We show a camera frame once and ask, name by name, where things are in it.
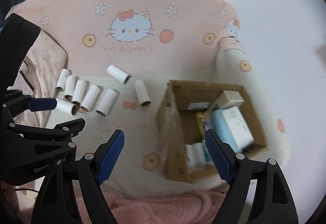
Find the blue white plastic packet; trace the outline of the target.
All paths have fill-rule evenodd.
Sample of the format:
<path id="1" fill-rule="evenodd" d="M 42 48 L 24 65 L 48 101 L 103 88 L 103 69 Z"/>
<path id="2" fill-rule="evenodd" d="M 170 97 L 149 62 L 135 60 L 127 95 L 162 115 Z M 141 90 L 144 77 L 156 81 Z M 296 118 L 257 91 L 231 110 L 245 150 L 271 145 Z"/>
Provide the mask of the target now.
<path id="1" fill-rule="evenodd" d="M 210 153 L 208 151 L 208 148 L 206 146 L 206 132 L 211 128 L 211 125 L 204 121 L 202 123 L 202 128 L 203 128 L 203 148 L 204 148 L 204 156 L 206 159 L 206 163 L 213 165 L 212 157 L 210 156 Z"/>

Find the pink Hello Kitty bedsheet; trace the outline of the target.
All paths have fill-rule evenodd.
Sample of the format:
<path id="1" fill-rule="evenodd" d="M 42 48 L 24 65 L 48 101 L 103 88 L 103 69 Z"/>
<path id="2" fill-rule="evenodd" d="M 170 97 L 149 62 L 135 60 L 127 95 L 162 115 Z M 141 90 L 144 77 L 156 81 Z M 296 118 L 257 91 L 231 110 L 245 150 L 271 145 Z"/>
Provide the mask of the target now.
<path id="1" fill-rule="evenodd" d="M 103 183 L 105 191 L 143 199 L 225 188 L 218 174 L 196 183 L 166 179 L 156 115 L 168 81 L 243 86 L 267 139 L 266 148 L 251 159 L 288 163 L 285 128 L 238 40 L 237 11 L 226 1 L 25 0 L 10 13 L 39 26 L 66 51 L 64 69 L 101 90 L 91 111 L 77 112 L 86 122 L 74 138 L 77 155 L 95 151 L 117 129 L 124 132 L 125 145 Z M 130 75 L 125 84 L 107 73 L 111 64 Z M 147 88 L 148 106 L 138 102 L 137 80 Z M 108 89 L 118 95 L 109 114 L 101 116 L 96 108 Z"/>

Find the white shipping label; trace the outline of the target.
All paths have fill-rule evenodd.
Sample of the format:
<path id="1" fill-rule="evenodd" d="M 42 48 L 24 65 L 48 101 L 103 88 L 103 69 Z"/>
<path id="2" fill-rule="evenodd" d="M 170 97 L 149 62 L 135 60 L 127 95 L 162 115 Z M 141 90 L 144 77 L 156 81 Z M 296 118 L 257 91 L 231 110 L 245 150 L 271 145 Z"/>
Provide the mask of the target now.
<path id="1" fill-rule="evenodd" d="M 203 110 L 209 108 L 209 102 L 196 102 L 196 103 L 189 103 L 187 106 L 188 110 Z"/>

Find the light blue tissue pack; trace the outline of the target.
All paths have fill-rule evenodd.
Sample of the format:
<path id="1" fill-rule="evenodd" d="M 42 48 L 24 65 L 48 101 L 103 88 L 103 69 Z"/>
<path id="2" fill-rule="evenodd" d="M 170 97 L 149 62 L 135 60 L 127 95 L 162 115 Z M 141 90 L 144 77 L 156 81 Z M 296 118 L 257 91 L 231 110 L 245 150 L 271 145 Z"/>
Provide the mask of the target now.
<path id="1" fill-rule="evenodd" d="M 226 121 L 222 110 L 216 110 L 213 112 L 213 124 L 217 135 L 221 141 L 231 146 L 235 153 L 242 153 L 244 146 L 242 137 L 240 136 L 240 130 L 237 128 L 230 128 L 229 122 Z"/>

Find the pink fluffy blanket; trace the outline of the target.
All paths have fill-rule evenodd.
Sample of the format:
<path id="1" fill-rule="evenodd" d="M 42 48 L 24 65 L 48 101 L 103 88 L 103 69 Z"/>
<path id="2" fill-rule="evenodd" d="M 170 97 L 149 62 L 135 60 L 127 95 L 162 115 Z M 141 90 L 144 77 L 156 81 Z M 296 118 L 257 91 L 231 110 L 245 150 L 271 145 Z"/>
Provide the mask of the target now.
<path id="1" fill-rule="evenodd" d="M 145 200 L 103 194 L 118 223 L 212 223 L 225 199 L 225 194 L 202 190 Z"/>

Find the white paper roll tube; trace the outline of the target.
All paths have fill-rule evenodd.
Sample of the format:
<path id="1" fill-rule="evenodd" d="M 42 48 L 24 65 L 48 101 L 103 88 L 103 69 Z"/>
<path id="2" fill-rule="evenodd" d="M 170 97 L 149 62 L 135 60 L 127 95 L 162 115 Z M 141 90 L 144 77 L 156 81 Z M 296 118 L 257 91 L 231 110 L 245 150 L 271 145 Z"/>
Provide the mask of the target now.
<path id="1" fill-rule="evenodd" d="M 151 103 L 151 100 L 144 82 L 142 80 L 135 81 L 134 88 L 140 106 L 148 106 Z"/>
<path id="2" fill-rule="evenodd" d="M 101 116 L 107 116 L 116 100 L 118 93 L 113 89 L 108 89 L 99 101 L 96 113 Z"/>
<path id="3" fill-rule="evenodd" d="M 125 84 L 130 78 L 130 75 L 127 72 L 123 71 L 114 64 L 108 66 L 107 73 L 122 84 Z"/>
<path id="4" fill-rule="evenodd" d="M 56 109 L 70 115 L 76 115 L 77 113 L 77 106 L 67 100 L 56 98 L 57 105 Z"/>
<path id="5" fill-rule="evenodd" d="M 86 82 L 84 80 L 79 79 L 76 83 L 71 102 L 73 104 L 80 105 L 83 100 L 85 90 L 86 90 Z"/>
<path id="6" fill-rule="evenodd" d="M 56 90 L 59 92 L 64 91 L 65 89 L 65 85 L 66 85 L 66 80 L 68 78 L 68 76 L 71 74 L 71 72 L 67 69 L 62 69 L 59 76 L 58 76 L 58 80 L 56 83 Z"/>
<path id="7" fill-rule="evenodd" d="M 74 94 L 76 84 L 76 77 L 74 75 L 69 75 L 66 79 L 64 98 L 66 100 L 71 100 Z"/>
<path id="8" fill-rule="evenodd" d="M 81 109 L 85 112 L 91 111 L 95 104 L 95 100 L 97 99 L 97 96 L 100 94 L 100 88 L 96 85 L 91 85 L 91 87 L 88 89 L 87 93 L 85 94 L 85 97 L 83 98 L 81 102 Z"/>

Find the white green small box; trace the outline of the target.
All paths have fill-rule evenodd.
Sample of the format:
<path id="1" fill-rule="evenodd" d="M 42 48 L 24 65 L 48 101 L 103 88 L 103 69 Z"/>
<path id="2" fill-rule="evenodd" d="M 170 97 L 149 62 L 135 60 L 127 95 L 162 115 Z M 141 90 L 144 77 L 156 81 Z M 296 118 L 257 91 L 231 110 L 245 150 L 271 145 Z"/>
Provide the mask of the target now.
<path id="1" fill-rule="evenodd" d="M 217 109 L 228 109 L 233 106 L 240 107 L 244 104 L 244 99 L 237 91 L 224 90 L 210 106 L 212 111 Z"/>

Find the white roll in box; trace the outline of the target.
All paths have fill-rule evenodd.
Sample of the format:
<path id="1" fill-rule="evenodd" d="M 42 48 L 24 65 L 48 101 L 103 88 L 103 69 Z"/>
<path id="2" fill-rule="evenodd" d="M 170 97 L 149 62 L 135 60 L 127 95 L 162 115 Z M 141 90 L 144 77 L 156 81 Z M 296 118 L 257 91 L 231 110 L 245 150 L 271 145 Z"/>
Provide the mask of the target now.
<path id="1" fill-rule="evenodd" d="M 202 142 L 192 144 L 192 150 L 195 160 L 195 166 L 201 167 L 206 164 L 206 158 L 204 153 L 204 147 Z"/>
<path id="2" fill-rule="evenodd" d="M 196 165 L 195 154 L 192 145 L 186 145 L 187 167 L 194 168 Z"/>

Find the colourful yellow booklet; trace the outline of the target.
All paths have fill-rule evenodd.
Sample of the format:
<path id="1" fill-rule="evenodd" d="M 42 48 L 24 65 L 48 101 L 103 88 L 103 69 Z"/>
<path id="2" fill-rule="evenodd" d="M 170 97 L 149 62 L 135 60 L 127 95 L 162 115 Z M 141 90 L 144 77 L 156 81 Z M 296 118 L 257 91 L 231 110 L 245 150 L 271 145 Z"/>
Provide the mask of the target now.
<path id="1" fill-rule="evenodd" d="M 196 123 L 197 123 L 198 130 L 199 130 L 199 134 L 200 134 L 201 138 L 203 139 L 202 123 L 204 121 L 206 121 L 205 114 L 203 112 L 196 112 L 195 118 L 196 118 Z"/>

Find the brown cardboard box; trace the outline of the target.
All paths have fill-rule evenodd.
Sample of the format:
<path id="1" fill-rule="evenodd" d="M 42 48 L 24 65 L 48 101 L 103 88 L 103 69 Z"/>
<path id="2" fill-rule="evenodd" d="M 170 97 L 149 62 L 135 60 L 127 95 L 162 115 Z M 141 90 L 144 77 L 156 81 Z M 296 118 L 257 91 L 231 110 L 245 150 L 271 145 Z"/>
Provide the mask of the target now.
<path id="1" fill-rule="evenodd" d="M 267 146 L 262 125 L 247 90 L 237 84 L 194 81 L 168 81 L 166 92 L 157 111 L 163 168 L 168 180 L 196 183 L 212 177 L 217 171 L 209 153 L 199 154 L 204 134 L 214 127 L 211 106 L 223 91 L 238 92 L 244 99 L 239 107 L 253 136 L 244 152 L 256 157 Z"/>

